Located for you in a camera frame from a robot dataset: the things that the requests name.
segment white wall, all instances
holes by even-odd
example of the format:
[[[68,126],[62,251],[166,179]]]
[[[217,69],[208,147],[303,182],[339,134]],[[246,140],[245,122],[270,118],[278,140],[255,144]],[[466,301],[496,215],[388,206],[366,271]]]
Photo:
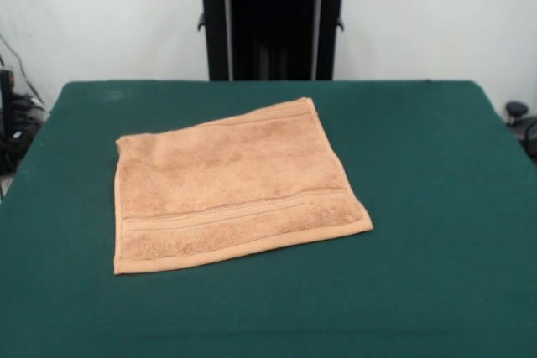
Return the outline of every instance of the white wall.
[[[200,13],[201,0],[0,0],[0,32],[52,103],[70,80],[205,80]],[[344,0],[343,19],[337,79],[472,79],[498,109],[537,109],[537,0]]]

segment black knob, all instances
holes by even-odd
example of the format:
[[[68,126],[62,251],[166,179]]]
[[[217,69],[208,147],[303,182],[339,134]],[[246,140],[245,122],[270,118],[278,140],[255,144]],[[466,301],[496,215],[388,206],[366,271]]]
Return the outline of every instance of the black knob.
[[[509,116],[513,117],[514,119],[523,117],[529,111],[529,108],[526,104],[517,101],[508,102],[505,105],[505,109],[507,110]]]

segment cable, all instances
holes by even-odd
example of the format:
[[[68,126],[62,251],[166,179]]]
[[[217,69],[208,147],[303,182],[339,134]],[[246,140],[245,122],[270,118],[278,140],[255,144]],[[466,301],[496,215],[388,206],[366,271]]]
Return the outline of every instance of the cable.
[[[28,87],[30,88],[30,90],[34,93],[35,97],[39,100],[39,102],[41,102],[42,105],[45,105],[44,101],[43,101],[43,98],[41,98],[41,96],[39,95],[37,90],[35,90],[35,87],[30,82],[29,78],[26,76],[26,70],[24,70],[23,60],[20,58],[18,53],[15,52],[15,49],[13,49],[11,47],[9,42],[6,41],[6,39],[3,37],[2,33],[0,33],[0,41],[2,41],[4,45],[6,45],[6,48],[8,48],[9,52],[11,52],[13,54],[13,56],[15,57],[15,59],[17,60],[18,67],[20,69],[20,74],[24,78],[24,81],[26,81],[26,84],[28,84]]]

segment table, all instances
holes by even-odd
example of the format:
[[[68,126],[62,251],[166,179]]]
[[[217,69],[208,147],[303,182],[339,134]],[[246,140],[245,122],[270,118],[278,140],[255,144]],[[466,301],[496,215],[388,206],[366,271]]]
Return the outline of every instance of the table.
[[[117,137],[301,96],[374,231],[112,274]],[[0,206],[0,356],[534,356],[536,196],[471,82],[71,83]]]

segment towel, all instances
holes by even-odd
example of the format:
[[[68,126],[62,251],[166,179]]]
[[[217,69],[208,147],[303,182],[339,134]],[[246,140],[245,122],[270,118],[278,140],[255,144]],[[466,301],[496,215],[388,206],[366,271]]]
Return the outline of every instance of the towel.
[[[114,273],[194,267],[372,230],[313,101],[123,136]]]

